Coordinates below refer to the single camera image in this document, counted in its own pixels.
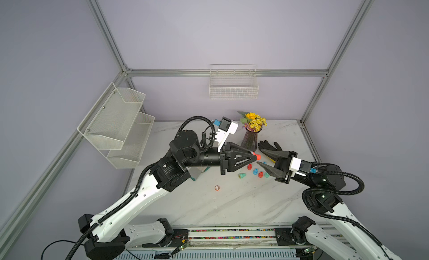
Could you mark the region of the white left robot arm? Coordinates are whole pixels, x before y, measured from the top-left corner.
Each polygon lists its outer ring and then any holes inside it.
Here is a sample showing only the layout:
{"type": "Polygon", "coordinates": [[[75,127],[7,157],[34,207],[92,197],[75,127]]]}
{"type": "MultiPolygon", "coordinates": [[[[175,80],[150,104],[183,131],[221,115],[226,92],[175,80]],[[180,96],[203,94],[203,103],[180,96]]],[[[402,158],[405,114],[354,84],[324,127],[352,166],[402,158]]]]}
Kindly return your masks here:
{"type": "Polygon", "coordinates": [[[135,226],[131,221],[187,181],[191,177],[189,167],[219,167],[224,175],[259,160],[261,157],[255,152],[227,142],[228,135],[237,128],[238,124],[227,118],[187,119],[170,142],[166,155],[144,168],[134,189],[105,211],[79,218],[82,236],[66,258],[72,259],[81,245],[92,260],[113,260],[132,247],[168,245],[174,230],[166,219],[135,226]]]}

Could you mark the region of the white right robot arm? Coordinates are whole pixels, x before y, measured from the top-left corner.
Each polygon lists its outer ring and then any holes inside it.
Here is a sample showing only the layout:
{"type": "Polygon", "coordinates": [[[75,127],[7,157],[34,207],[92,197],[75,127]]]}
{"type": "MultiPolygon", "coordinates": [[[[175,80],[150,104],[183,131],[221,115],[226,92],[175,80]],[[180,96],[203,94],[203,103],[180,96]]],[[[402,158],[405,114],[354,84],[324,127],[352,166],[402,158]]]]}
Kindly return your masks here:
{"type": "Polygon", "coordinates": [[[308,162],[296,152],[283,151],[277,145],[261,152],[275,161],[274,166],[259,162],[259,166],[276,181],[288,184],[291,180],[307,186],[302,201],[312,213],[326,219],[348,241],[344,244],[326,233],[307,216],[292,225],[289,234],[276,232],[278,243],[291,241],[297,245],[309,243],[334,260],[398,260],[400,257],[387,248],[366,229],[344,203],[343,196],[361,193],[365,184],[356,175],[343,172],[338,165],[308,162]]]}

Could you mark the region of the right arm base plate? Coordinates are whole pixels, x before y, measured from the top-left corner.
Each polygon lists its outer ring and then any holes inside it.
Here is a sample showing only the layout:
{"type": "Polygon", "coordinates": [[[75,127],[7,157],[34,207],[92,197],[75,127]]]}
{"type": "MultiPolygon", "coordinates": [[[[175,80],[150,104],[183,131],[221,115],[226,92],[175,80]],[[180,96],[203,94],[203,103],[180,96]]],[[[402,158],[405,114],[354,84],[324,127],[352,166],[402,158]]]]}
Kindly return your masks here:
{"type": "Polygon", "coordinates": [[[302,230],[296,230],[292,227],[280,227],[275,228],[274,231],[278,246],[311,245],[302,230]]]}

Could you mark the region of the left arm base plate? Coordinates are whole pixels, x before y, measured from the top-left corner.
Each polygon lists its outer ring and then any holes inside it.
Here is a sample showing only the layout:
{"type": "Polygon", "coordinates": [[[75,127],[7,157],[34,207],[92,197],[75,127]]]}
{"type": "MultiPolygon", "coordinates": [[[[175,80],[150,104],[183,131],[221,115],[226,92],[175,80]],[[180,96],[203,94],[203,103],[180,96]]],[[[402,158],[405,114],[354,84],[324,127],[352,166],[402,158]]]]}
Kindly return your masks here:
{"type": "Polygon", "coordinates": [[[166,236],[158,243],[143,244],[143,248],[157,248],[157,247],[179,247],[188,240],[189,230],[187,229],[174,229],[173,234],[166,234],[166,236]]]}

